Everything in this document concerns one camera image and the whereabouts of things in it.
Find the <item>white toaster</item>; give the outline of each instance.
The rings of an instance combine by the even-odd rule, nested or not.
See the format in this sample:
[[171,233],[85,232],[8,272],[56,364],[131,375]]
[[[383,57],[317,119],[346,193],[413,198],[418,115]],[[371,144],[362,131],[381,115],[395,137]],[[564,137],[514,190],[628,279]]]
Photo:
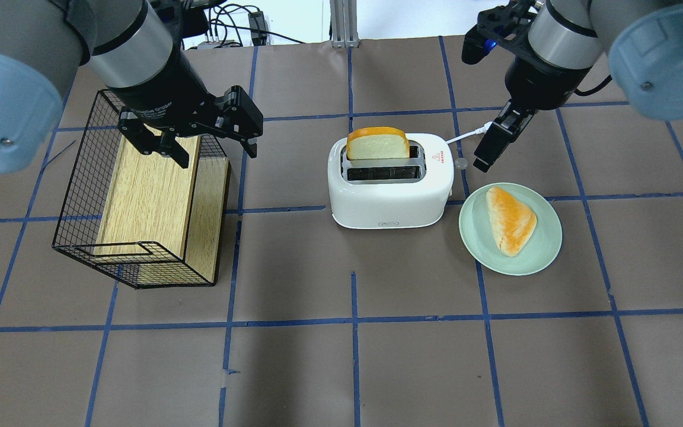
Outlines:
[[409,159],[347,159],[347,138],[328,154],[331,214],[352,229],[425,227],[444,214],[455,167],[445,141],[406,133]]

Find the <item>black cable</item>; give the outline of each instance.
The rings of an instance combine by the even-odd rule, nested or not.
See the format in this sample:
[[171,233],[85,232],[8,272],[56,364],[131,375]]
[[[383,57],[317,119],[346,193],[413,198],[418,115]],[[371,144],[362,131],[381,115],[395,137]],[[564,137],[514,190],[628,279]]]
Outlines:
[[[207,9],[207,22],[212,22],[212,8]],[[215,36],[212,35],[212,24],[209,25],[209,37],[214,39]]]
[[[234,9],[233,11],[238,11],[239,8],[243,8],[245,11],[247,11],[247,13],[249,13],[249,9],[244,8],[244,6],[238,6],[238,8]],[[218,12],[218,14],[215,15],[215,19],[216,19],[217,21],[219,21],[219,20],[220,20],[220,15],[221,15],[221,14],[225,14],[225,16],[227,16],[228,19],[231,20],[231,24],[233,24],[233,28],[235,28],[235,27],[236,27],[236,21],[234,21],[234,17],[231,16],[231,13],[232,13],[233,11],[226,11],[226,10],[225,10],[225,6],[223,6],[222,8],[220,8],[220,11]],[[241,33],[239,33],[238,30],[236,31],[236,38],[238,38],[238,40],[239,40],[239,45],[240,45],[240,46],[244,46],[244,41],[241,40]]]
[[225,45],[232,45],[232,44],[238,45],[238,43],[236,43],[236,42],[229,42],[228,41],[228,27],[230,27],[230,25],[226,25],[225,22],[220,21],[220,20],[219,21],[212,20],[209,24],[211,27],[212,27],[212,25],[215,25],[215,36],[216,37],[218,37],[218,25],[222,25],[223,30],[225,30],[225,34],[223,34],[223,40],[220,41],[220,44],[215,46],[214,49],[217,49],[219,47],[223,47]]
[[237,5],[236,3],[228,3],[227,5],[219,6],[220,8],[228,8],[228,6],[236,6],[236,9],[234,11],[238,11],[239,9],[244,9],[245,11],[249,12],[249,9],[247,8],[255,8],[256,11],[260,12],[262,9],[258,8],[255,5]]
[[[251,13],[250,10],[249,10],[248,8],[255,8],[258,12],[261,11],[260,8],[258,8],[258,7],[255,6],[255,5],[246,5],[246,6],[242,6],[242,5],[236,5],[235,3],[228,3],[227,5],[216,6],[216,7],[219,9],[219,11],[218,11],[217,15],[215,16],[215,19],[216,19],[217,21],[220,21],[220,15],[226,14],[226,15],[228,16],[228,19],[231,20],[231,24],[233,24],[234,26],[236,26],[236,21],[234,21],[234,19],[233,19],[233,17],[231,16],[231,14],[234,13],[235,11],[239,11],[239,10],[242,10],[242,9],[243,9],[244,11],[247,12],[247,14]],[[241,40],[241,33],[239,33],[238,31],[236,31],[236,35],[237,35],[238,38],[239,38],[239,44],[240,44],[241,46],[244,46],[244,41]]]
[[574,90],[574,94],[579,95],[579,97],[588,97],[589,95],[596,94],[597,92],[600,92],[605,86],[607,86],[611,81],[613,80],[613,77],[611,75],[608,75],[605,80],[600,82],[597,86],[594,87],[594,89],[590,90]]
[[274,32],[272,32],[272,31],[268,31],[268,30],[258,30],[258,29],[249,28],[249,27],[237,27],[237,26],[235,26],[235,25],[226,25],[226,24],[223,24],[223,23],[221,23],[221,25],[222,25],[223,27],[236,28],[237,30],[250,30],[250,31],[254,31],[254,32],[256,32],[256,33],[272,34],[272,35],[274,35],[274,36],[281,37],[282,39],[287,39],[287,40],[292,41],[292,42],[295,42],[295,43],[300,43],[300,44],[303,44],[303,45],[305,44],[304,42],[302,42],[302,41],[300,41],[300,40],[293,39],[293,38],[291,38],[291,37],[287,37],[287,36],[284,36],[284,35],[282,35],[282,34],[274,33]]

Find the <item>plate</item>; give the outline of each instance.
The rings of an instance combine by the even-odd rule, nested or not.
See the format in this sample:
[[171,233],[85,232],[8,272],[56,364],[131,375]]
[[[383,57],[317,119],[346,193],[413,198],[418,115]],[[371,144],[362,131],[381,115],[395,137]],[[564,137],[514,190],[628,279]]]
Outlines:
[[[526,203],[537,214],[534,233],[515,257],[502,254],[491,236],[486,192],[494,186],[499,186],[520,202]],[[459,224],[460,236],[471,255],[487,268],[510,276],[542,271],[558,256],[563,243],[563,229],[553,206],[529,187],[512,182],[488,184],[472,192],[460,210]]]

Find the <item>black wire basket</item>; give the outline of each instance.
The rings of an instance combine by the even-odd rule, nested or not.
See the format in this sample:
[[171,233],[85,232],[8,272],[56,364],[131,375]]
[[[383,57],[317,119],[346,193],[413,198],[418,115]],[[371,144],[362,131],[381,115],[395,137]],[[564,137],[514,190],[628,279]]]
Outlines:
[[[214,286],[217,272],[212,280],[205,278],[157,241],[97,243],[114,163],[122,143],[122,134],[116,129],[122,107],[123,103],[109,90],[97,92],[52,248],[135,289]],[[212,135],[201,137],[198,160],[206,157],[226,157]],[[107,252],[107,248],[103,248],[107,246],[116,247],[113,254],[102,254]]]

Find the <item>bread slice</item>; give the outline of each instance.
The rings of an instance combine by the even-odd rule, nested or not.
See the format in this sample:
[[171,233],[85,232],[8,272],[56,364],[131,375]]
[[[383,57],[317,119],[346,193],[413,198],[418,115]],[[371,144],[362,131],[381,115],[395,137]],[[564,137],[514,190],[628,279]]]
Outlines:
[[407,159],[410,143],[402,130],[385,126],[355,130],[347,136],[347,159]]
[[491,187],[486,192],[486,206],[494,243],[503,254],[515,257],[534,233],[537,216],[529,206],[500,187]]

